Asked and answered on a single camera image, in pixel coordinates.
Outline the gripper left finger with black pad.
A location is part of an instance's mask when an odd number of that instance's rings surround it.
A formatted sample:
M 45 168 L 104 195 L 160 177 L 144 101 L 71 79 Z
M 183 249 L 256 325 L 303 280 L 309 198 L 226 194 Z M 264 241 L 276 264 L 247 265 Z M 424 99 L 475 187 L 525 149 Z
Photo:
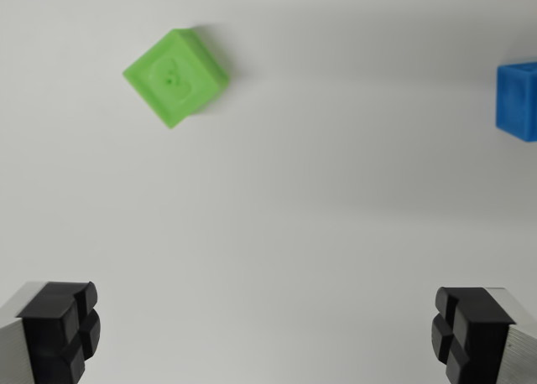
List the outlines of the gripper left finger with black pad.
M 78 383 L 99 344 L 92 282 L 27 282 L 1 306 L 2 383 Z

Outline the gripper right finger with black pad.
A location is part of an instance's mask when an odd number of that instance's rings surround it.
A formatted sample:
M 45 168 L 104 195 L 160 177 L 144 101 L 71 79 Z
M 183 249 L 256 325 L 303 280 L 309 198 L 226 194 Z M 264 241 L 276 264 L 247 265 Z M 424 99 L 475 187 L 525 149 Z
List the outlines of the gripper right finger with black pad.
M 441 287 L 431 326 L 451 383 L 535 383 L 536 317 L 506 288 Z

